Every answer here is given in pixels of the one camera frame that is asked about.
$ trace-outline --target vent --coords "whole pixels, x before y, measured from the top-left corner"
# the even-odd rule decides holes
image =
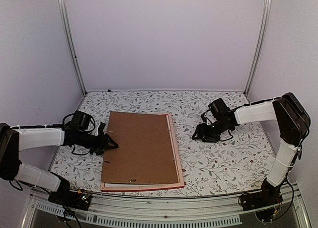
[[[64,209],[55,204],[47,204],[44,202],[37,202],[37,209],[54,214],[56,216],[63,216]],[[240,225],[239,216],[231,216],[219,219],[209,219],[201,221],[175,221],[175,222],[150,222],[150,221],[133,221],[125,219],[108,218],[100,215],[82,214],[77,212],[79,220],[105,226],[108,228],[221,228]]]

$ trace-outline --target leaf pattern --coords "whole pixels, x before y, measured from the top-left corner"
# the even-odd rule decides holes
[[[115,91],[91,92],[80,108],[96,124],[108,122],[110,111],[170,112],[173,118],[185,187],[182,189],[117,193],[131,196],[184,197],[231,194],[258,189],[270,171],[275,156],[259,123],[236,127],[234,138],[215,144],[194,141],[200,115],[213,100],[222,98],[234,108],[247,103],[240,92]],[[51,171],[70,181],[73,188],[100,192],[102,156],[71,154],[61,147]],[[77,147],[77,153],[87,149]]]

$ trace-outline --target metal frame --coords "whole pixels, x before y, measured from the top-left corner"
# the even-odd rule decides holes
[[[297,184],[293,183],[293,188],[295,190],[293,204],[299,225],[304,228],[311,227]],[[282,186],[281,193],[284,198],[283,203],[290,203],[292,191],[287,184]],[[119,222],[127,222],[134,224],[134,227],[146,228],[150,227],[151,224],[153,224],[153,227],[166,228],[174,227],[173,224],[197,224],[196,227],[200,228],[207,227],[206,224],[209,222],[228,221],[235,218],[238,224],[240,223],[240,219],[238,219],[239,215],[254,213],[254,211],[264,209],[261,208],[244,212],[242,207],[238,204],[240,195],[241,194],[192,198],[149,198],[94,193],[89,211],[75,211],[82,222],[107,227],[120,227]],[[49,203],[47,197],[48,194],[41,190],[32,190],[22,228],[30,228],[35,209],[57,216],[63,215],[64,209],[62,206]]]
[[[72,34],[71,34],[70,22],[69,22],[69,18],[68,18],[68,12],[67,12],[67,8],[66,8],[66,1],[65,0],[58,0],[58,1],[59,1],[59,6],[60,6],[61,18],[62,18],[62,22],[63,22],[63,28],[65,31],[66,40],[67,40],[67,43],[69,46],[69,51],[71,54],[71,59],[72,59],[75,75],[76,75],[77,81],[79,83],[79,88],[80,88],[83,96],[85,96],[87,94],[87,91],[86,91],[86,88],[84,85],[84,80],[83,80],[83,77],[82,77],[81,72],[80,72],[78,58],[77,58],[77,55],[75,52],[74,42],[73,42]]]
[[[262,46],[263,46],[263,42],[264,42],[264,38],[265,38],[267,22],[269,19],[271,3],[272,3],[272,0],[265,0],[264,1],[263,16],[262,16],[262,22],[261,22],[261,27],[260,27],[260,31],[259,31],[258,41],[257,41],[257,45],[256,45],[256,49],[255,49],[255,53],[254,53],[254,57],[253,57],[253,61],[252,61],[252,66],[251,66],[251,69],[250,69],[250,72],[248,75],[248,80],[247,80],[245,90],[244,90],[244,93],[246,95],[249,95],[249,93],[250,93],[250,90],[251,90],[251,87],[253,84],[253,80],[255,77],[256,69],[258,66],[258,62],[259,62],[259,58],[260,58],[260,54],[261,54],[261,50],[262,50]]]

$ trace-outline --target table surface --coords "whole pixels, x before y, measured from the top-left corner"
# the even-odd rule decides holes
[[[116,193],[131,196],[194,197],[224,195],[259,189],[275,160],[275,154],[259,123],[236,127],[234,138],[215,144],[194,141],[191,136],[201,123],[200,115],[213,100],[222,98],[230,108],[247,103],[241,92],[211,91],[116,91],[91,92],[80,110],[96,124],[108,122],[110,111],[172,114],[185,187],[181,189]],[[222,139],[228,138],[224,133]],[[102,156],[71,154],[60,147],[51,171],[73,188],[100,191]],[[87,149],[77,147],[76,152]]]

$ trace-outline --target floral tablecloth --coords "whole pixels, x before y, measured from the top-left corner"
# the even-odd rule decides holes
[[[185,187],[175,190],[118,193],[132,196],[190,197],[231,194],[258,189],[275,159],[259,123],[239,126],[234,138],[215,144],[194,141],[191,136],[201,123],[200,115],[213,100],[222,98],[234,108],[247,99],[240,92],[116,91],[91,92],[80,110],[92,115],[96,124],[108,122],[110,111],[170,112],[181,158]],[[51,171],[69,180],[73,188],[100,192],[102,156],[71,154],[61,147]],[[77,151],[87,152],[78,147]]]

